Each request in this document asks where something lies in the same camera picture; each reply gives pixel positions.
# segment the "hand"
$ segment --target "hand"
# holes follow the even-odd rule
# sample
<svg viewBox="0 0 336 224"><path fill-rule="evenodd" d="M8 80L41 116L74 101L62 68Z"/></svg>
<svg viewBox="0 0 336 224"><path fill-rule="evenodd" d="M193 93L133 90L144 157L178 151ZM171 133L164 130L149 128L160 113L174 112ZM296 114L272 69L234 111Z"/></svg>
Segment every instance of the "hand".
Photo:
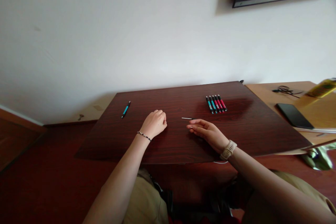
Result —
<svg viewBox="0 0 336 224"><path fill-rule="evenodd" d="M142 124L140 132L153 139L167 127L166 113L155 110L150 113Z"/></svg>
<svg viewBox="0 0 336 224"><path fill-rule="evenodd" d="M225 147L229 144L229 140L214 124L202 119L194 119L189 123L187 128L190 129L191 133L204 138L217 153L223 153Z"/></svg>

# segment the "forearm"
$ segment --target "forearm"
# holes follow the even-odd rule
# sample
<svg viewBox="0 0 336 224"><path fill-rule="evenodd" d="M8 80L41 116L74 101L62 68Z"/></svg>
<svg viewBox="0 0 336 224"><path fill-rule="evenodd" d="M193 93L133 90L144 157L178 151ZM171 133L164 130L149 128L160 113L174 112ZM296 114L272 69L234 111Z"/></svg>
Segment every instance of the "forearm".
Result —
<svg viewBox="0 0 336 224"><path fill-rule="evenodd" d="M239 148L229 162L281 216L294 223L335 223L336 217L303 192L279 178Z"/></svg>
<svg viewBox="0 0 336 224"><path fill-rule="evenodd" d="M91 206L84 223L121 223L149 140L136 135Z"/></svg>

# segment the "blue pen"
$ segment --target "blue pen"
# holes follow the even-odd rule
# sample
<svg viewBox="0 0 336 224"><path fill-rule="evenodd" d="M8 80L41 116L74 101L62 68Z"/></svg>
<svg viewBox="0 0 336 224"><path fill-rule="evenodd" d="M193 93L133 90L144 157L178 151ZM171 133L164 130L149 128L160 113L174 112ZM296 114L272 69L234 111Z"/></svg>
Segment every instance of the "blue pen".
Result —
<svg viewBox="0 0 336 224"><path fill-rule="evenodd" d="M217 109L216 109L216 106L215 106L215 104L214 104L214 101L212 100L211 96L209 96L209 98L210 98L211 104L212 104L212 106L213 106L213 109L214 109L214 111L215 111L216 114L217 114Z"/></svg>
<svg viewBox="0 0 336 224"><path fill-rule="evenodd" d="M127 111L128 107L129 107L130 105L131 105L131 101L128 102L127 107L125 108L125 110L124 110L123 115L122 115L121 118L123 118L123 117L125 116L126 111Z"/></svg>
<svg viewBox="0 0 336 224"><path fill-rule="evenodd" d="M212 107L211 107L211 104L210 104L209 98L208 98L207 96L206 96L206 100L207 100L207 102L208 102L208 104L209 104L210 111L211 111L211 113L213 114L213 113L214 113L214 111L212 110Z"/></svg>

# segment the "phone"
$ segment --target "phone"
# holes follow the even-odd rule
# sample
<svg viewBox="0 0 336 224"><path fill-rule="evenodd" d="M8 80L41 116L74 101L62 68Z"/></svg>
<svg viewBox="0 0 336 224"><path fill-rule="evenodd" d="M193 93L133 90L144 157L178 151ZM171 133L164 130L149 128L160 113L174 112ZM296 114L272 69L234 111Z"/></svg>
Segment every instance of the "phone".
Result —
<svg viewBox="0 0 336 224"><path fill-rule="evenodd" d="M289 123L298 128L314 129L314 126L292 104L278 103L275 105L287 118Z"/></svg>

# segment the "dark wooden tabletop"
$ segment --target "dark wooden tabletop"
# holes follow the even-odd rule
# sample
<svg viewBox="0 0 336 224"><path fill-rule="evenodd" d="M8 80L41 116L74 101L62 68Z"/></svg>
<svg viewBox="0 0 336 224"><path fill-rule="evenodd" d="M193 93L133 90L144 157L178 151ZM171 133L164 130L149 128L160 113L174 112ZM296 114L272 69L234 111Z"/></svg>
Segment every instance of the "dark wooden tabletop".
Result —
<svg viewBox="0 0 336 224"><path fill-rule="evenodd" d="M228 111L211 114L205 96L220 94ZM122 113L131 101L126 116ZM76 157L119 161L147 115L162 109L167 128L148 146L143 163L218 161L207 142L189 133L188 118L214 123L228 139L251 156L291 151L310 145L301 134L240 82L117 93L93 127Z"/></svg>

